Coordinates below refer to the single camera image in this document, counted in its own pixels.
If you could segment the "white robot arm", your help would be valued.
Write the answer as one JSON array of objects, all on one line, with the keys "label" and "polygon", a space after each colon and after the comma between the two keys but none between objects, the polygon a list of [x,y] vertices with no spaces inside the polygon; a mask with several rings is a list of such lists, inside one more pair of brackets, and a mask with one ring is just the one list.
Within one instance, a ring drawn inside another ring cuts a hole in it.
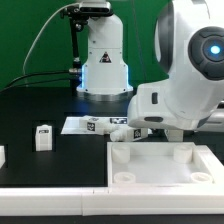
[{"label": "white robot arm", "polygon": [[[122,57],[123,24],[110,9],[106,0],[78,6],[89,17],[89,34],[77,91],[99,101],[133,90]],[[224,99],[224,0],[171,0],[157,17],[154,49],[168,78],[138,86],[128,125],[223,131],[213,116]]]}]

